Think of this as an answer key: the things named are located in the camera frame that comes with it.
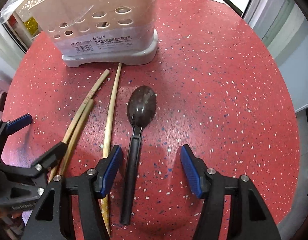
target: spoon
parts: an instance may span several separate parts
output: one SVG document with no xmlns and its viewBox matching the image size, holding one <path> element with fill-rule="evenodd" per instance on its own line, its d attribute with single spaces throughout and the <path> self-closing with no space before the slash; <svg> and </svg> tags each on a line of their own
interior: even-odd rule
<svg viewBox="0 0 308 240">
<path fill-rule="evenodd" d="M 129 225 L 134 200 L 139 149 L 142 141 L 142 130 L 154 118 L 156 111 L 156 95 L 148 86 L 140 86 L 130 96 L 127 105 L 127 117 L 133 127 L 133 135 L 129 141 L 127 165 L 125 170 L 124 192 L 121 207 L 120 223 Z"/>
</svg>

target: silver bolt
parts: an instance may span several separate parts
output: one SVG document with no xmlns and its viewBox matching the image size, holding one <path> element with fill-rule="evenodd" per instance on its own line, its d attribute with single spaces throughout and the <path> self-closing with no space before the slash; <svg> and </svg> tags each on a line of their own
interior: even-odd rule
<svg viewBox="0 0 308 240">
<path fill-rule="evenodd" d="M 96 170 L 95 169 L 89 169 L 87 170 L 86 172 L 88 175 L 94 175 L 96 173 Z"/>
<path fill-rule="evenodd" d="M 213 168 L 208 168 L 207 173 L 213 175 L 216 173 L 216 170 L 214 170 Z"/>
<path fill-rule="evenodd" d="M 42 168 L 43 168 L 43 167 L 42 167 L 39 163 L 37 163 L 37 164 L 35 165 L 35 169 L 38 170 L 38 171 L 41 171 Z"/>
<path fill-rule="evenodd" d="M 248 176 L 246 176 L 246 175 L 242 175 L 241 176 L 241 180 L 244 181 L 244 182 L 247 182 L 247 181 L 250 180 L 250 178 Z"/>
<path fill-rule="evenodd" d="M 62 179 L 62 176 L 61 175 L 56 175 L 53 180 L 54 181 L 60 181 Z"/>
<path fill-rule="evenodd" d="M 42 188 L 42 187 L 39 187 L 38 189 L 37 189 L 37 193 L 38 193 L 38 195 L 43 195 L 43 193 L 44 193 L 44 189 Z"/>
</svg>

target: round table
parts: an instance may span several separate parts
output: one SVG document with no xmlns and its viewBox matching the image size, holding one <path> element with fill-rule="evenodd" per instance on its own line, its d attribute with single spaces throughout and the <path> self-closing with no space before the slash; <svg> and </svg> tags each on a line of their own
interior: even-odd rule
<svg viewBox="0 0 308 240">
<path fill-rule="evenodd" d="M 194 234 L 202 200 L 191 194 L 179 148 L 221 174 L 247 174 L 276 223 L 290 211 L 299 147 L 293 105 L 284 80 L 261 40 L 231 8 L 211 0 L 158 0 L 159 44 L 152 62 L 123 66 L 112 144 L 127 156 L 132 128 L 126 116 L 131 93 L 149 85 L 157 114 L 143 130 L 131 225 L 119 224 L 124 164 L 110 197 L 113 239 L 182 239 Z M 41 33 L 19 66 L 3 120 L 30 113 L 33 123 L 10 136 L 3 159 L 28 166 L 62 140 L 73 115 L 105 69 L 110 80 L 96 93 L 95 107 L 79 140 L 67 176 L 80 175 L 102 158 L 107 109 L 117 63 L 67 67 Z M 221 238 L 226 238 L 225 200 Z M 77 239 L 83 239 L 77 202 Z"/>
</svg>

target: beige plastic utensil holder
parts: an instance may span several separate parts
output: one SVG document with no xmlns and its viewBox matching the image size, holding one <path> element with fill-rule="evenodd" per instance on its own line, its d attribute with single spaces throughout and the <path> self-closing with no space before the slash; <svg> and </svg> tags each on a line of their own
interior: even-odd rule
<svg viewBox="0 0 308 240">
<path fill-rule="evenodd" d="M 120 61 L 140 65 L 157 50 L 156 0 L 42 0 L 29 12 L 68 66 Z"/>
</svg>

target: barcode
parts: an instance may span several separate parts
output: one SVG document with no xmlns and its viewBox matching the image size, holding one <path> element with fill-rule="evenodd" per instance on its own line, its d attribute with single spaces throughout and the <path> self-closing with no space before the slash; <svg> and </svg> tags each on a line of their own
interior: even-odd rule
<svg viewBox="0 0 308 240">
<path fill-rule="evenodd" d="M 77 50 L 78 53 L 94 50 L 91 45 L 78 46 L 78 47 L 75 47 L 75 49 Z"/>
</svg>

